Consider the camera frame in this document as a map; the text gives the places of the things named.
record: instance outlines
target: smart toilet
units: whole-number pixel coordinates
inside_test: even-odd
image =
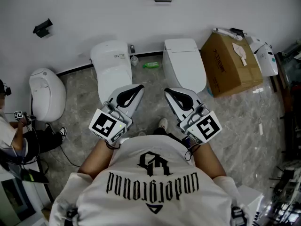
[[[98,95],[103,103],[111,93],[132,84],[132,68],[127,44],[112,40],[91,49],[90,57],[97,74]]]
[[[29,85],[33,115],[37,120],[52,122],[59,119],[66,103],[66,90],[62,81],[51,70],[42,68],[31,74]]]
[[[206,86],[206,72],[193,39],[165,40],[163,70],[170,88],[185,88],[196,93]]]

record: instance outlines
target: toilet lid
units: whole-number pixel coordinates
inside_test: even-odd
[[[113,91],[119,87],[132,84],[132,79],[124,67],[117,66],[97,74],[100,101],[107,101]]]
[[[185,89],[201,92],[206,86],[204,64],[193,39],[165,40],[174,73]]]
[[[50,101],[50,90],[48,87],[34,90],[32,101],[33,115],[38,121],[42,121],[48,112]]]

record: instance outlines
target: white wall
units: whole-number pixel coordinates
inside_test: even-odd
[[[48,18],[53,36],[41,39],[32,31]],[[86,65],[99,42],[124,40],[146,53],[190,37],[201,48],[213,27],[254,33],[277,52],[301,37],[301,0],[0,0],[0,78],[13,91],[6,111],[28,110],[33,70]]]

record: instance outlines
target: black pants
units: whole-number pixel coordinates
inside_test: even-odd
[[[28,152],[24,160],[25,162],[32,160],[39,152],[48,152],[62,144],[62,134],[59,132],[52,134],[50,128],[46,128],[46,130],[37,130],[36,133],[32,130],[23,134],[23,137],[28,142]]]
[[[161,127],[158,127],[157,129],[155,129],[154,135],[163,135],[163,136],[169,136],[170,138],[172,138],[173,140],[176,140],[177,142],[180,142],[182,145],[184,145],[186,147],[186,143],[181,141],[180,139],[176,138],[173,134],[171,133],[166,133],[166,131],[161,128]]]

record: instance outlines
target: white sneaker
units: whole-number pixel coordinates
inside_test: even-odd
[[[61,129],[60,129],[60,133],[61,133],[61,135],[62,135],[62,142],[65,140],[65,137],[66,137],[66,135],[67,135],[67,128],[66,127],[62,127]]]
[[[168,121],[166,118],[162,118],[160,121],[159,121],[159,124],[158,124],[158,127],[159,128],[163,128],[164,130],[167,130],[167,126],[168,126]]]
[[[146,136],[146,134],[145,134],[144,131],[140,131],[139,134],[138,134],[138,136],[139,136],[139,137],[143,137],[143,136]]]

